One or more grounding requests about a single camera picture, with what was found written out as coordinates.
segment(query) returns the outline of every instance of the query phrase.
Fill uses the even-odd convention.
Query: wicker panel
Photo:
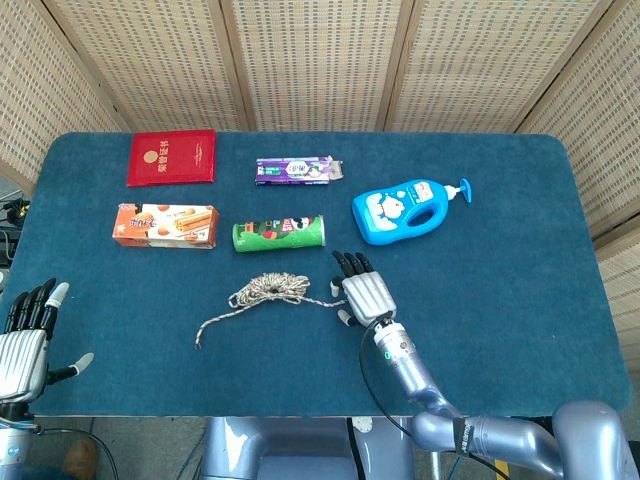
[[[640,1],[611,17],[522,130],[567,146],[594,236],[640,210]]]
[[[240,128],[206,0],[47,0],[138,130]]]
[[[610,256],[598,256],[613,321],[627,366],[640,373],[640,230],[628,233],[606,250]]]
[[[60,134],[119,127],[31,2],[0,2],[0,39],[0,159],[30,191]]]
[[[257,128],[373,130],[400,6],[234,1]]]
[[[391,130],[512,131],[598,0],[424,0]]]

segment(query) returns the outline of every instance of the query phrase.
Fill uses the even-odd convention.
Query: blue tablecloth
[[[547,415],[572,399],[617,409],[630,385],[571,168],[536,135],[221,133],[213,184],[125,186],[130,134],[73,133],[47,155],[2,303],[51,276],[68,281],[52,367],[87,351],[80,377],[46,389],[41,414],[378,414],[360,378],[363,330],[335,310],[272,303],[223,320],[194,350],[200,323],[263,272],[311,279],[330,300],[333,249],[363,251],[398,304],[443,392],[463,412]],[[333,155],[328,186],[254,185],[258,157]],[[450,203],[432,233],[366,245],[352,198],[409,179],[470,179],[474,203]],[[125,248],[112,238],[122,202],[213,204],[214,250]],[[327,246],[238,254],[231,225],[323,214]],[[395,414],[408,405],[371,352],[374,388]]]

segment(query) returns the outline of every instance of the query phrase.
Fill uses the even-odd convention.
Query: silver robotic arm
[[[375,331],[374,342],[407,398],[426,409],[411,423],[418,447],[500,459],[553,478],[639,479],[620,417],[604,403],[581,401],[560,407],[553,415],[555,438],[527,420],[464,417],[435,384],[404,327],[394,321],[396,305],[380,274],[362,254],[334,252],[334,257],[345,278],[333,284],[344,288],[366,333]]]
[[[52,278],[20,294],[0,334],[0,480],[22,478],[31,437],[40,432],[29,403],[42,394],[45,385],[79,375],[93,360],[93,354],[87,353],[68,367],[49,370],[49,341],[69,289],[68,283],[54,289],[55,283]]]

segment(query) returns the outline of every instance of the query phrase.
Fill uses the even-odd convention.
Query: biscuit box
[[[213,248],[218,216],[211,205],[121,203],[113,238],[125,247]]]

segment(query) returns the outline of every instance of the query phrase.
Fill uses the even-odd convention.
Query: tangled twine
[[[196,349],[199,350],[201,348],[202,334],[209,325],[224,318],[238,315],[267,300],[282,300],[294,305],[305,301],[326,308],[337,307],[346,302],[346,300],[339,300],[334,303],[327,303],[307,298],[304,294],[307,292],[309,285],[311,285],[311,282],[304,275],[292,275],[290,273],[263,273],[259,277],[252,278],[247,285],[231,295],[227,300],[229,306],[236,310],[213,317],[200,325],[196,334]]]

